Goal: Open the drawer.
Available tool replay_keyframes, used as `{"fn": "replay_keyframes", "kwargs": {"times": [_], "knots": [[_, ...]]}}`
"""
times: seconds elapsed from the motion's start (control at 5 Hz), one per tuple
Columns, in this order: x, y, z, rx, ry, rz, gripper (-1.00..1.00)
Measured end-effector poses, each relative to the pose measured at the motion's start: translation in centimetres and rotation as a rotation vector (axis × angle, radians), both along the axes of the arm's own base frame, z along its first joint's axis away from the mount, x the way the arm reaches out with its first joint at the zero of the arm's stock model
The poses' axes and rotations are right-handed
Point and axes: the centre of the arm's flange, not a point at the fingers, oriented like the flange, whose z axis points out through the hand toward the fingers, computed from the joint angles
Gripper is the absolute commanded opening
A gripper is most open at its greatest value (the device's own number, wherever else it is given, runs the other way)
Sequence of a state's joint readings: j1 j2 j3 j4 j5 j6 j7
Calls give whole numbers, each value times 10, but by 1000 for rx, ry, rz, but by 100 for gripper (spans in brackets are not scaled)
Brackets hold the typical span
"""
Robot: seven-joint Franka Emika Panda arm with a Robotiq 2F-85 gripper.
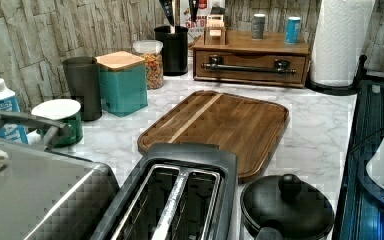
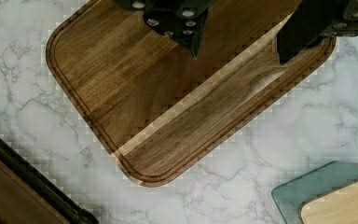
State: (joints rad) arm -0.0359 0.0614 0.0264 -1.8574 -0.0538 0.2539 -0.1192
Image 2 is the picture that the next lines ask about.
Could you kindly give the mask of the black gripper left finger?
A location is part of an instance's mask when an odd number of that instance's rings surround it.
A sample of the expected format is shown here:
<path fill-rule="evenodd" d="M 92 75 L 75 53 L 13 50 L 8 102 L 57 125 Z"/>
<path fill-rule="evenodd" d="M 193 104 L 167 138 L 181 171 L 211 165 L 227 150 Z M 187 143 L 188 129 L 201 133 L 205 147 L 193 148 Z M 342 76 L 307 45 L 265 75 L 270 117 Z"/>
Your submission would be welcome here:
<path fill-rule="evenodd" d="M 144 23 L 189 50 L 196 59 L 209 8 L 214 0 L 113 0 L 126 10 L 142 11 Z"/>

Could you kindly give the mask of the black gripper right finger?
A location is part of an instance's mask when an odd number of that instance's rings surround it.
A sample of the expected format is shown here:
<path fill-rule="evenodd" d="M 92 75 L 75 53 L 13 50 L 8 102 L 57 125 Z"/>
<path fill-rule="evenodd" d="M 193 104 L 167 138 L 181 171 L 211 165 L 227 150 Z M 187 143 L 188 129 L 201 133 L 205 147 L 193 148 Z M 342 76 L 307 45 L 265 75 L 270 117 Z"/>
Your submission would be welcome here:
<path fill-rule="evenodd" d="M 358 36 L 358 0 L 302 0 L 277 34 L 280 64 L 335 36 Z"/>

